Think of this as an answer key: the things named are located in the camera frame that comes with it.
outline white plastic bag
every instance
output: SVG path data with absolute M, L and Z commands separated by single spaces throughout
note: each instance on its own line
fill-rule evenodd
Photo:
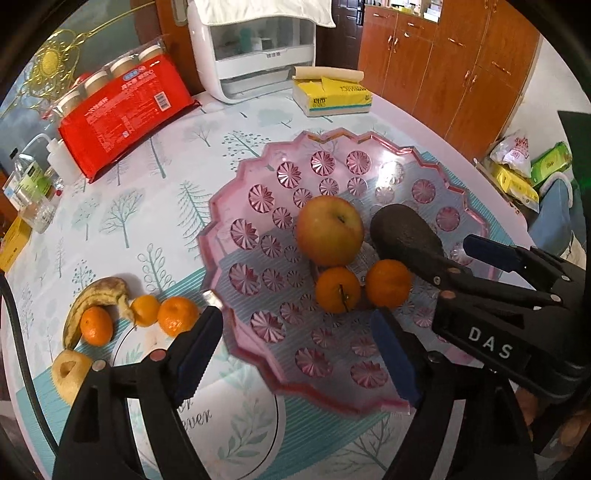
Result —
M 500 165 L 509 165 L 522 177 L 531 177 L 530 143 L 523 130 L 505 137 L 491 152 L 491 160 Z

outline red wet wipes package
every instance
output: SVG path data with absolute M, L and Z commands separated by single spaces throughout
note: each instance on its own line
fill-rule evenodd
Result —
M 93 181 L 100 169 L 192 104 L 173 62 L 161 54 L 108 81 L 61 120 L 59 131 Z

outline pink fruit tray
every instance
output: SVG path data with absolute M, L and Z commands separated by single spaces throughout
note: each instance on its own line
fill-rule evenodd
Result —
M 361 282 L 378 260 L 369 223 L 385 205 L 413 208 L 450 258 L 492 278 L 490 266 L 462 249 L 466 235 L 488 236 L 488 225 L 439 163 L 376 133 L 344 129 L 268 144 L 260 158 L 242 161 L 236 178 L 210 200 L 212 222 L 199 236 L 207 269 L 202 288 L 223 303 L 230 352 L 255 364 L 275 393 L 302 395 L 343 414 L 408 411 L 372 339 L 371 311 L 331 315 L 314 299 L 315 268 L 298 251 L 294 227 L 298 211 L 317 195 L 337 195 L 360 213 L 366 239 L 349 268 Z M 416 278 L 395 315 L 427 349 L 465 364 L 471 358 L 430 329 L 437 295 Z

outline table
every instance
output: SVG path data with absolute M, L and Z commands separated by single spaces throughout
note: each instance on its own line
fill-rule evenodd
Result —
M 202 94 L 203 106 L 144 141 L 93 184 L 80 181 L 64 192 L 53 223 L 30 244 L 8 274 L 17 301 L 35 387 L 59 438 L 69 407 L 58 397 L 49 369 L 61 351 L 63 322 L 74 298 L 96 278 L 120 276 L 132 297 L 182 293 L 201 305 L 203 263 L 195 240 L 209 221 L 208 198 L 233 178 L 238 161 L 260 155 L 264 145 L 289 141 L 302 130 L 338 127 L 374 130 L 399 146 L 414 145 L 435 157 L 454 181 L 469 190 L 473 206 L 491 225 L 491 238 L 529 247 L 522 216 L 466 160 L 435 133 L 396 106 L 375 97 L 371 113 L 308 118 L 283 91 L 237 105 Z M 503 281 L 515 281 L 510 275 Z M 7 325 L 5 308 L 3 325 Z M 5 369 L 18 423 L 46 478 L 53 454 L 36 424 L 23 389 L 9 328 L 1 332 Z M 124 364 L 170 343 L 154 328 L 133 330 L 119 322 L 104 348 L 80 345 L 93 358 Z M 456 406 L 456 419 L 461 406 Z M 160 478 L 130 403 L 134 434 L 149 478 Z M 304 399 L 276 397 L 256 369 L 218 346 L 194 399 L 181 418 L 212 478 L 379 479 L 404 438 L 411 416 L 378 413 L 348 419 Z M 433 478 L 447 472 L 459 421 L 449 428 L 446 451 Z

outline orange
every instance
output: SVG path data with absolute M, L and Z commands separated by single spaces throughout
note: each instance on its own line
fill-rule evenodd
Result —
M 323 271 L 316 283 L 316 301 L 328 313 L 353 310 L 361 298 L 361 285 L 345 267 Z
M 158 321 L 160 302 L 153 295 L 142 295 L 131 303 L 131 310 L 135 316 L 135 324 L 149 327 Z
M 199 307 L 184 297 L 170 297 L 162 302 L 158 311 L 160 328 L 171 337 L 188 332 L 199 318 Z
M 113 338 L 113 320 L 102 307 L 90 307 L 82 314 L 80 331 L 86 343 L 105 346 Z
M 413 276 L 398 260 L 380 260 L 365 276 L 365 293 L 376 307 L 400 307 L 412 286 Z

